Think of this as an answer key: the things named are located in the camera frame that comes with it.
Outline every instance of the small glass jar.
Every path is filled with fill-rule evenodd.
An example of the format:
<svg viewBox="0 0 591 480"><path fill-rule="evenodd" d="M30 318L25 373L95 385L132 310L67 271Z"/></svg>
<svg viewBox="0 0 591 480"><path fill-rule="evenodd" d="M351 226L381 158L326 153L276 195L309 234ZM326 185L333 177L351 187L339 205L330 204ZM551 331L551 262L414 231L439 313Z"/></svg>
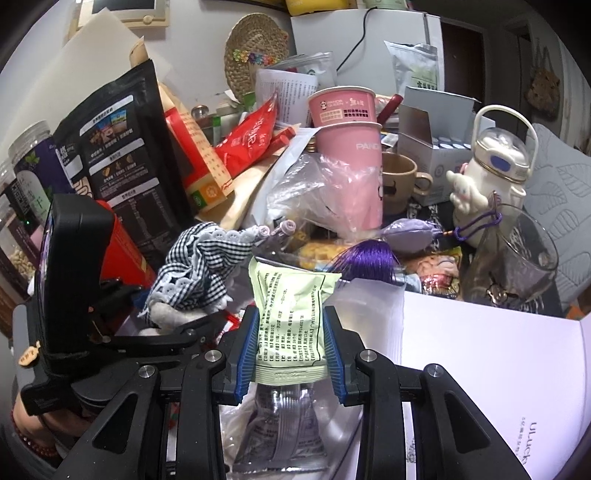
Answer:
<svg viewBox="0 0 591 480"><path fill-rule="evenodd" d="M20 223L6 195L0 197L0 248L16 272L28 283L35 275L35 266L19 246L10 226Z"/></svg>

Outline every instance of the snack bag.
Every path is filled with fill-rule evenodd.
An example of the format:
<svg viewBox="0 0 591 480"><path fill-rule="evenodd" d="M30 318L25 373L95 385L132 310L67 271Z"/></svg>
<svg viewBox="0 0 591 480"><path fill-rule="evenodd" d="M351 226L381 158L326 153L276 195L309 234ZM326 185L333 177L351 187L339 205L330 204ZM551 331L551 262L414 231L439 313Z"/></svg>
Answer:
<svg viewBox="0 0 591 480"><path fill-rule="evenodd" d="M234 179L262 158L271 139L277 118L277 94L246 117L215 150Z"/></svg>

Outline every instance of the metal screw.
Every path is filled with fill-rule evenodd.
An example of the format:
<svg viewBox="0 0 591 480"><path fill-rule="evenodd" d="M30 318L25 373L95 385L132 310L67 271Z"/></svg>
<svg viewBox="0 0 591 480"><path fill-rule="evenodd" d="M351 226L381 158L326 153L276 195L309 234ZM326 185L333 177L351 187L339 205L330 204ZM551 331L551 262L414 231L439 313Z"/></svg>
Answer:
<svg viewBox="0 0 591 480"><path fill-rule="evenodd" d="M208 362L217 362L222 357L220 350L210 350L205 353L205 360Z"/></svg>
<svg viewBox="0 0 591 480"><path fill-rule="evenodd" d="M440 377L445 373L445 369L441 365L431 364L427 367L427 373L432 377Z"/></svg>
<svg viewBox="0 0 591 480"><path fill-rule="evenodd" d="M156 373L156 369L152 365L143 365L138 370L138 375L142 378L150 378Z"/></svg>
<svg viewBox="0 0 591 480"><path fill-rule="evenodd" d="M373 350L364 350L359 354L359 356L364 362L373 362L377 359L378 354Z"/></svg>

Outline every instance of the jar lid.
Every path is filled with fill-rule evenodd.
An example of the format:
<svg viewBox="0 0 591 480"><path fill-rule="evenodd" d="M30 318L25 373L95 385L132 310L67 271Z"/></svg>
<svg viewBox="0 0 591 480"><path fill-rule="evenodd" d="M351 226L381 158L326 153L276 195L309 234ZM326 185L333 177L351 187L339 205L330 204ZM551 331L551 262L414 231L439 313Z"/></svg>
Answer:
<svg viewBox="0 0 591 480"><path fill-rule="evenodd" d="M49 124L45 120L41 120L36 124L31 125L27 128L18 138L12 142L12 145L8 147L8 157L10 158L12 165L14 166L21 157L29 152L32 148L31 144L35 141L43 140L47 138L51 130Z"/></svg>

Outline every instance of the clear glass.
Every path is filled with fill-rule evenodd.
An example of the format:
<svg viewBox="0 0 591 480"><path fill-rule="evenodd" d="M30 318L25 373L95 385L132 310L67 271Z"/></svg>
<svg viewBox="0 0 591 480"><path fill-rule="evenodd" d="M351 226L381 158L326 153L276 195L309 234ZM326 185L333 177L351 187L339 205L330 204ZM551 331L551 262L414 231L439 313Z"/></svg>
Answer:
<svg viewBox="0 0 591 480"><path fill-rule="evenodd" d="M464 301L516 309L552 285L558 252L523 210L502 204L498 211L502 220L485 230L460 288Z"/></svg>

